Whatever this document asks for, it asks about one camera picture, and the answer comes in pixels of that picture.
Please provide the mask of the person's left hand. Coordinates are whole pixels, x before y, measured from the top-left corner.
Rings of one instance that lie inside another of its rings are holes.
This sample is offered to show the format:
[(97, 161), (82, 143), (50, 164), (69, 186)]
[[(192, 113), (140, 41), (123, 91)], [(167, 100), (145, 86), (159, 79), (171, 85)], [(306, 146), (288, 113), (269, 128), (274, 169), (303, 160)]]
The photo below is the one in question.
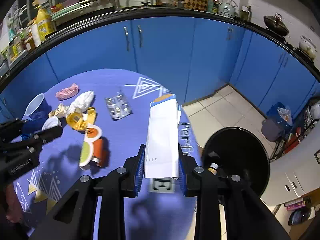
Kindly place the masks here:
[(6, 201), (8, 205), (6, 217), (12, 223), (18, 223), (23, 219), (23, 211), (18, 200), (17, 194), (14, 190), (13, 184), (9, 184), (5, 192)]

